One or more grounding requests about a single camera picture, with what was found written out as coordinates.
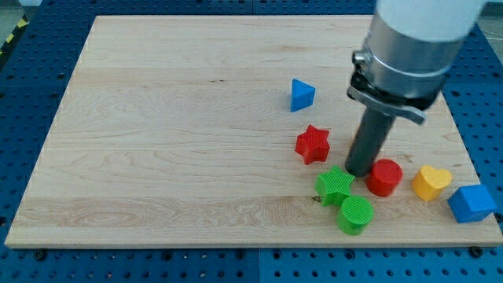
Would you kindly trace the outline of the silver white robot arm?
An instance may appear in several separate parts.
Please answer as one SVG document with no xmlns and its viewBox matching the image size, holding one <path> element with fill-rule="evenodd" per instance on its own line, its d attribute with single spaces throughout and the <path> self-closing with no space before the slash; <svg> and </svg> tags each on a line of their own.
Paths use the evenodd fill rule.
<svg viewBox="0 0 503 283">
<path fill-rule="evenodd" d="M 386 116 L 422 124 L 483 0 L 378 0 L 354 51 L 347 94 Z"/>
</svg>

